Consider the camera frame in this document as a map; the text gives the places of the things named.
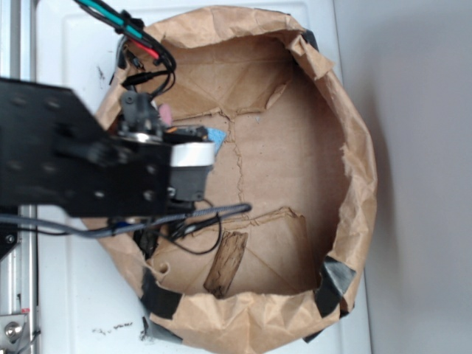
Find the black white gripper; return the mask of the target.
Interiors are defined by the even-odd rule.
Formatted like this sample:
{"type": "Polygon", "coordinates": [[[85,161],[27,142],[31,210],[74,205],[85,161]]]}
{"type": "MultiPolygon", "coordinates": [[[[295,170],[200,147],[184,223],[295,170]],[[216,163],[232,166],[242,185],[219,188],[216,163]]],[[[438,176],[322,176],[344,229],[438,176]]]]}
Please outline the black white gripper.
{"type": "Polygon", "coordinates": [[[117,133],[122,138],[142,144],[166,145],[170,155],[164,159],[169,168],[169,202],[192,206],[204,200],[207,176],[215,163],[215,146],[208,140],[203,125],[166,127],[158,107],[149,94],[127,91],[120,97],[122,113],[117,133]]]}

